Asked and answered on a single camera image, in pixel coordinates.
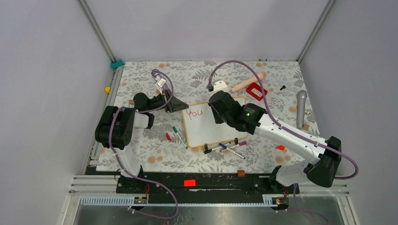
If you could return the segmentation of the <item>yellow framed whiteboard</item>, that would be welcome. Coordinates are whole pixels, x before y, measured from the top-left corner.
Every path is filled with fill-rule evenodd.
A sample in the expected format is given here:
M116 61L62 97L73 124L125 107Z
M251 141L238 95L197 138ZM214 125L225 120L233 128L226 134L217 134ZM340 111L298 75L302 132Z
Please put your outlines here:
M190 105L182 110L182 116L190 148L233 141L236 138L241 140L248 136L247 132L239 132L225 123L217 124L207 102Z

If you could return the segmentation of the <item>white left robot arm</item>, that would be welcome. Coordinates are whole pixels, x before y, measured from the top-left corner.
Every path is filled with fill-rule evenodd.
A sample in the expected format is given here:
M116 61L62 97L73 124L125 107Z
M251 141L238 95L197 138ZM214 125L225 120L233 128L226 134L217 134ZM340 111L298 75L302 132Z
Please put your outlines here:
M133 107L106 106L95 129L94 138L104 148L112 151L120 167L121 175L129 177L128 187L135 193L145 188L145 179L140 177L142 166L132 151L124 148L133 137L133 129L151 129L154 123L153 111L164 109L167 113L188 109L189 105L172 96L171 91L149 98L139 92L133 97Z

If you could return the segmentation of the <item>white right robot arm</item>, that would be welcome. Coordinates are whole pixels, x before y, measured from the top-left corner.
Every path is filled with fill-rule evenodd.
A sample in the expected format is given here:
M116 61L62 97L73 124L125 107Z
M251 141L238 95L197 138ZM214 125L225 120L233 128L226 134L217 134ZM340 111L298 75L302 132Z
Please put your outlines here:
M272 171L268 181L273 192L281 193L295 183L307 181L325 188L332 186L341 156L328 147L340 151L341 142L337 138L314 137L273 121L265 108L252 103L242 105L222 90L210 97L208 105L217 124L226 123L237 131L270 139L304 159L289 166L277 166Z

